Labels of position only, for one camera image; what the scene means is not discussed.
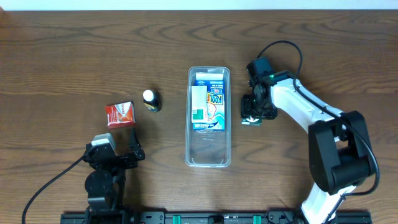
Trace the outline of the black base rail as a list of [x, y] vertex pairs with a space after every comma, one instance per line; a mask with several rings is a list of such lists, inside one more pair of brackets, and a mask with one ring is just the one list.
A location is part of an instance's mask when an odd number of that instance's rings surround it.
[[68, 213], [60, 217], [61, 224], [79, 223], [141, 223], [141, 224], [286, 224], [306, 221], [292, 211], [266, 213], [164, 213], [144, 212], [139, 217], [127, 215], [85, 215]]

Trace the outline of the red Panadol box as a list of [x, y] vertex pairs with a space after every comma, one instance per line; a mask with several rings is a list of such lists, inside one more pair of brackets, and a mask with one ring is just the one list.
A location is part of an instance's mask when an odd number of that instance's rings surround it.
[[133, 127], [136, 125], [134, 105], [131, 101], [104, 107], [109, 129]]

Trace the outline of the blue Kool Fever box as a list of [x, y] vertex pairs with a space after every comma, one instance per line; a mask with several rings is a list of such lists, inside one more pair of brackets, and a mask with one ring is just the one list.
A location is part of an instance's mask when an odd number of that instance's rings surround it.
[[192, 123], [194, 130], [225, 130], [225, 90], [223, 80], [196, 80], [194, 86], [207, 87], [208, 121]]

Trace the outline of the clear plastic container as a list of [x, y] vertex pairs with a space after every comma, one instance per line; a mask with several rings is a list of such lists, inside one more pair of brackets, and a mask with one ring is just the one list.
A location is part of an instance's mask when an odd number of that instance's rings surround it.
[[[225, 130], [194, 130], [191, 87], [196, 80], [223, 80]], [[185, 163], [190, 167], [223, 168], [231, 163], [231, 80], [226, 67], [192, 67], [188, 71], [185, 125]]]

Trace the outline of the white green medicine box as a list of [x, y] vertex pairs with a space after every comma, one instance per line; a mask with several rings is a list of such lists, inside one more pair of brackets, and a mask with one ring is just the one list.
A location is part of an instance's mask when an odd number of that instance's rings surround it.
[[208, 121], [207, 87], [192, 86], [192, 123], [205, 123]]

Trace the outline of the dark Woods syrup bottle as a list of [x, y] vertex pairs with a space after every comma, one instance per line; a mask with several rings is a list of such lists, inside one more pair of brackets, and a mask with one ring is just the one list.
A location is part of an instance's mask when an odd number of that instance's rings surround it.
[[152, 90], [145, 90], [143, 92], [143, 102], [146, 108], [152, 112], [159, 112], [161, 110], [161, 103], [156, 92]]

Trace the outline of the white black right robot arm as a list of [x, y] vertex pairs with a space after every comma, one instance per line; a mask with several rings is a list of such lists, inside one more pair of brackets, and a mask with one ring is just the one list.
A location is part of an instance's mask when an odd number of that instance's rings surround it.
[[295, 217], [297, 223], [329, 223], [337, 209], [355, 188], [380, 170], [371, 148], [365, 119], [358, 111], [343, 112], [308, 91], [291, 72], [250, 72], [250, 95], [244, 95], [241, 117], [244, 123], [275, 119], [286, 112], [308, 134], [309, 168], [314, 185]]

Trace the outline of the dark green round-logo box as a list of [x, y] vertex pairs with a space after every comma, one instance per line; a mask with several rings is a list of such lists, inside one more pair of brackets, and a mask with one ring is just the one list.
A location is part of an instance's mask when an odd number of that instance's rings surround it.
[[253, 117], [247, 117], [247, 118], [241, 118], [241, 124], [245, 124], [248, 126], [261, 126], [262, 124], [262, 119], [261, 118], [253, 118]]

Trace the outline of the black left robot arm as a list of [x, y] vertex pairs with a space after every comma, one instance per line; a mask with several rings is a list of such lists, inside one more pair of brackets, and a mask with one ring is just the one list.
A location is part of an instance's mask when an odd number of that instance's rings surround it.
[[139, 223], [136, 214], [123, 205], [126, 171], [145, 159], [134, 129], [130, 132], [128, 149], [116, 155], [116, 143], [110, 133], [96, 135], [86, 145], [83, 160], [94, 171], [85, 180], [89, 207], [86, 223]]

